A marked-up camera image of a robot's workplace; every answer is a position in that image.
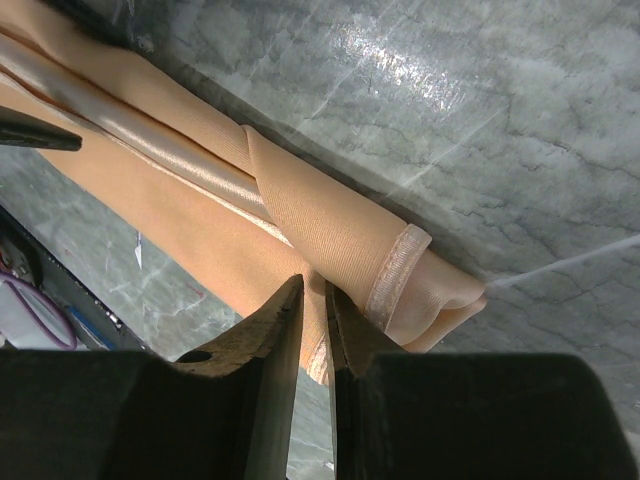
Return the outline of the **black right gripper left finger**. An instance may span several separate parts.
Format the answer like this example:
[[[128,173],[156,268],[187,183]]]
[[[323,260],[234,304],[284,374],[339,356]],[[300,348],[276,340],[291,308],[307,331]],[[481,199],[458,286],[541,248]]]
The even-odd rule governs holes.
[[[5,350],[5,479],[282,479],[303,281],[170,363],[141,351]]]

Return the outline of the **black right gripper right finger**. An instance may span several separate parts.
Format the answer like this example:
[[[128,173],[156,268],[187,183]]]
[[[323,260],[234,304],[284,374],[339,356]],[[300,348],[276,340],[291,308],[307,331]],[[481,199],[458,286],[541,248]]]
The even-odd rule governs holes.
[[[413,354],[326,288],[340,479],[634,479],[609,398],[565,354]]]

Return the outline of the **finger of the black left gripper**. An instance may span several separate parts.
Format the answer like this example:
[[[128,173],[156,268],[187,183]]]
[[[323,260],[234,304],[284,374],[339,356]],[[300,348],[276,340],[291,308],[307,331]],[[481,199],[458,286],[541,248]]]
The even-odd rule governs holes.
[[[56,125],[2,106],[0,108],[2,146],[77,152],[82,138]]]

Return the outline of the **peach satin napkin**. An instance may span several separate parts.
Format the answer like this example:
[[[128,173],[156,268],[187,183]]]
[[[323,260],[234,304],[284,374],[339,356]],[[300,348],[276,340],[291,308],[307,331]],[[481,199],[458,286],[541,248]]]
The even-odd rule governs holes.
[[[1,98],[79,135],[78,152],[47,160],[236,312],[302,274],[300,364],[318,383],[326,282],[414,353],[485,306],[484,285],[434,254],[427,232],[60,18],[2,20]]]

